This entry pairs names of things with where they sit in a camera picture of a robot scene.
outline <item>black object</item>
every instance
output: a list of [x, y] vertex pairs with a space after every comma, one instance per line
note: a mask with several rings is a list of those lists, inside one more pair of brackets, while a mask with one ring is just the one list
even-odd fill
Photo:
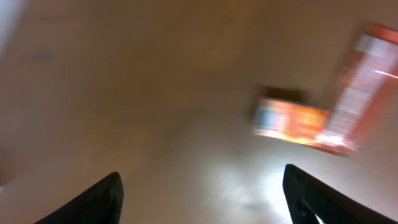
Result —
[[122, 204], [122, 180], [113, 172], [36, 224], [118, 224]]
[[397, 223], [351, 200], [292, 164], [286, 165], [283, 187], [293, 224]]

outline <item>bright light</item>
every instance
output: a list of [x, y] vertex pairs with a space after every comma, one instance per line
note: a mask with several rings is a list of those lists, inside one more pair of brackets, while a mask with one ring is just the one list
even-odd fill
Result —
[[270, 174], [264, 175], [261, 180], [262, 196], [267, 202], [269, 209], [279, 216], [281, 223], [289, 223], [291, 217], [282, 186], [283, 178], [283, 169], [277, 169]]
[[319, 224], [325, 224], [325, 223], [322, 221], [322, 219], [318, 217], [318, 215], [315, 215], [315, 217], [317, 218]]
[[392, 77], [392, 78], [398, 78], [397, 76], [392, 75], [392, 74], [387, 73], [387, 72], [382, 72], [382, 71], [379, 71], [379, 70], [373, 70], [373, 71], [376, 72], [376, 73], [378, 73], [378, 74], [390, 76], [390, 77]]
[[327, 144], [329, 146], [344, 146], [344, 139], [341, 136], [325, 136], [325, 135], [318, 135], [317, 141]]

